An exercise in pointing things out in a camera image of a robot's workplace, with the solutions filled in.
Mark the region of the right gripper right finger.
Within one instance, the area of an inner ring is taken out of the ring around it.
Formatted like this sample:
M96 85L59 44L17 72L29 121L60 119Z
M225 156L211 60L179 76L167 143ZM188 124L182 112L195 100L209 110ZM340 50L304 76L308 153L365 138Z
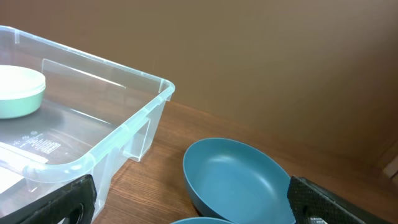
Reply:
M304 177L291 177L287 198L296 224L390 224Z

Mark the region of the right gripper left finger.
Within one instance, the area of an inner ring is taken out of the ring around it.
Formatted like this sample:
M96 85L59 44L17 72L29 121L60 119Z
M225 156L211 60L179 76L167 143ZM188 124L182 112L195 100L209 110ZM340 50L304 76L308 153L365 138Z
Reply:
M90 224L97 192L93 176L83 175L1 218L1 224Z

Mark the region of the mint green bowl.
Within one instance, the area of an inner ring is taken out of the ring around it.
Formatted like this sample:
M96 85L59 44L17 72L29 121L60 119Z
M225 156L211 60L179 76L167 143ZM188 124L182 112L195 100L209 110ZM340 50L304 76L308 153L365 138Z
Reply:
M45 91L25 98L1 100L1 119L19 118L39 109Z

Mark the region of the pink bowl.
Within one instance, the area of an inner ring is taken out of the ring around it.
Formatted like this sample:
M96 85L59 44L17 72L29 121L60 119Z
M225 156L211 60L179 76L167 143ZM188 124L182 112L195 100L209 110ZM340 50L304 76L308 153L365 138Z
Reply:
M27 98L45 90L45 76L33 69L1 65L1 100Z

